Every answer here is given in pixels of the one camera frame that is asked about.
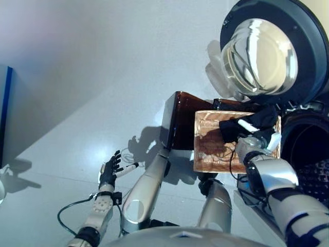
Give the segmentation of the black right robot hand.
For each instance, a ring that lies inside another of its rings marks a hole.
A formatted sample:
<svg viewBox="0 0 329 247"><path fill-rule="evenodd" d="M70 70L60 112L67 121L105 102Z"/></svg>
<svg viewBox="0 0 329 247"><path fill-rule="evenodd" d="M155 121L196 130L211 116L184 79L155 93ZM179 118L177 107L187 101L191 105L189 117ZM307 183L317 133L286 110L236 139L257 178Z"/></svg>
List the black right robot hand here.
<svg viewBox="0 0 329 247"><path fill-rule="evenodd" d="M267 148L272 135L275 133L274 128L267 128L267 129L260 129L254 127L252 124L249 122L240 119L237 121L237 123L247 131L247 134L241 134L243 137L254 137L257 140L259 140L262 143L263 148Z"/></svg>

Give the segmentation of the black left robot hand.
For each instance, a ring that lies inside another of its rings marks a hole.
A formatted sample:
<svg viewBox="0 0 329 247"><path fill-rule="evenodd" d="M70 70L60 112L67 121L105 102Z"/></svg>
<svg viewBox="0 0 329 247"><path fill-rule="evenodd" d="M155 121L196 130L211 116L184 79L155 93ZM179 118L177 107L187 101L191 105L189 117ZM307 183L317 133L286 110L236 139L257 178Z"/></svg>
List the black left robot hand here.
<svg viewBox="0 0 329 247"><path fill-rule="evenodd" d="M113 187L115 187L115 181L117 178L122 177L139 167L138 163L120 166L120 162L121 152L120 150L117 150L109 159L109 161L102 164L98 175L99 187L102 187L104 185L112 185Z"/></svg>

